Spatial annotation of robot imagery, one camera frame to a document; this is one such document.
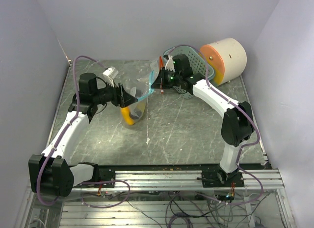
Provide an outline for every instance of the table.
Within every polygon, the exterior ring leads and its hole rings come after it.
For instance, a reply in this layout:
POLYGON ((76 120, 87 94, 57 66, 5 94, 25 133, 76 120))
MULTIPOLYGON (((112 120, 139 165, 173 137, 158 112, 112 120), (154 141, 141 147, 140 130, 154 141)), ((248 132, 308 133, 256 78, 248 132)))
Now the table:
MULTIPOLYGON (((125 79, 147 67, 147 61, 143 60, 104 60, 102 63, 116 67, 125 79)), ((78 61, 76 70, 77 79, 86 72, 102 77, 104 71, 88 60, 78 61)), ((219 89, 239 102, 247 100, 241 77, 219 89)), ((63 124, 74 93, 70 67, 50 140, 63 124)), ((102 165, 217 164, 224 149, 221 124, 222 118, 205 102, 196 97, 183 99, 172 89, 163 95, 155 91, 148 98, 143 118, 133 126, 126 125, 120 109, 109 103, 82 133, 71 157, 71 165, 82 161, 102 165)), ((255 140, 254 133, 249 142, 255 140)), ((241 162, 264 164, 261 145, 245 149, 241 162)))

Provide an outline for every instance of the tabletop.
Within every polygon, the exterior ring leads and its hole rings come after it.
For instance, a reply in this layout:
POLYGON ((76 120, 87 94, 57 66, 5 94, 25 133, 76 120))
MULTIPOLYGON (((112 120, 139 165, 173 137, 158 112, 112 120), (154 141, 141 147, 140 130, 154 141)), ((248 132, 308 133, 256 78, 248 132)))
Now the tabletop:
MULTIPOLYGON (((147 61, 143 60, 104 60, 101 63, 107 67, 114 66, 119 75, 125 76, 147 66, 147 61)), ((76 70, 77 79, 86 72, 101 77, 104 71, 88 60, 78 61, 76 70)), ((240 77, 218 88, 239 102, 248 100, 240 77)), ((62 126, 74 93, 70 68, 50 140, 62 126)), ((101 165, 219 163, 224 149, 221 125, 220 115, 201 99, 184 99, 172 89, 165 90, 164 94, 155 91, 148 97, 142 119, 133 126, 128 126, 119 107, 110 103, 103 112, 95 115, 84 129, 70 164, 82 161, 101 165)), ((249 142, 256 138, 256 133, 253 133, 249 142)), ((261 145, 244 149, 240 161, 263 164, 261 145)))

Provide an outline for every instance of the robotic arm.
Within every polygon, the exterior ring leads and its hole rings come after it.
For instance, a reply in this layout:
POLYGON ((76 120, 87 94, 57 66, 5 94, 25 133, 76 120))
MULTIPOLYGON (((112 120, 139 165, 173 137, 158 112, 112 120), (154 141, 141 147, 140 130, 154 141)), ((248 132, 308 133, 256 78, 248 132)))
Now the robotic arm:
POLYGON ((239 103, 213 86, 209 88, 202 74, 193 74, 186 55, 174 56, 173 67, 174 70, 161 68, 157 79, 152 84, 152 88, 168 89, 179 86, 205 101, 223 118, 221 136, 225 141, 225 148, 219 164, 218 178, 224 183, 237 174, 236 163, 240 147, 254 132, 254 127, 248 119, 230 103, 233 102, 238 105, 253 119, 251 106, 246 101, 239 103), (217 92, 226 97, 228 102, 219 96, 217 92))
POLYGON ((111 102, 115 106, 124 108, 137 102, 137 99, 128 94, 122 84, 116 85, 110 78, 108 78, 105 88, 98 89, 97 78, 93 73, 85 73, 79 77, 80 112, 77 118, 70 123, 77 111, 77 100, 76 95, 74 95, 66 119, 54 140, 41 155, 32 155, 28 161, 33 192, 36 193, 39 170, 61 134, 64 135, 43 172, 40 185, 41 193, 66 197, 71 192, 73 186, 83 181, 99 180, 97 164, 80 163, 74 167, 69 167, 68 165, 79 136, 82 130, 91 122, 99 104, 106 105, 107 102, 111 102))

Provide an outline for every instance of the wall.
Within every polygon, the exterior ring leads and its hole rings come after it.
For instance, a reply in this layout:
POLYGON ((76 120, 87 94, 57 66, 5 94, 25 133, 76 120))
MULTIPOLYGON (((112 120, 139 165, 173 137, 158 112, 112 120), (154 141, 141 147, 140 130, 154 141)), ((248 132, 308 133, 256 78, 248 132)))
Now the wall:
POLYGON ((28 158, 46 144, 67 59, 36 0, 0 0, 0 214, 14 226, 28 158))
POLYGON ((38 0, 70 59, 149 59, 237 39, 247 51, 279 0, 38 0))
POLYGON ((280 169, 298 227, 313 227, 314 0, 280 0, 244 80, 265 149, 280 169))

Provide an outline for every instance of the scratched table surface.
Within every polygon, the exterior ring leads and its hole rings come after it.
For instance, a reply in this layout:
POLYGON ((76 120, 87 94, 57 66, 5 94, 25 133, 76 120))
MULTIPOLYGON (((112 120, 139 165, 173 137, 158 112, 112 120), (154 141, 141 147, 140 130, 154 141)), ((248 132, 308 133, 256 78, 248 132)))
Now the scratched table surface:
MULTIPOLYGON (((101 63, 116 67, 118 75, 125 77, 147 67, 146 61, 105 60, 101 63)), ((76 70, 77 79, 86 72, 102 77, 104 71, 88 60, 77 62, 76 70)), ((239 102, 247 100, 240 77, 219 89, 239 102)), ((65 120, 74 93, 70 68, 51 140, 65 120)), ((165 90, 163 95, 156 90, 148 98, 143 118, 133 126, 126 125, 119 107, 110 103, 103 112, 95 115, 84 129, 70 164, 83 161, 100 165, 219 163, 224 149, 221 124, 219 114, 199 98, 184 99, 172 89, 165 90)), ((249 142, 255 141, 256 137, 255 133, 252 134, 249 142)), ((247 147, 241 155, 241 162, 264 163, 260 144, 247 147)))

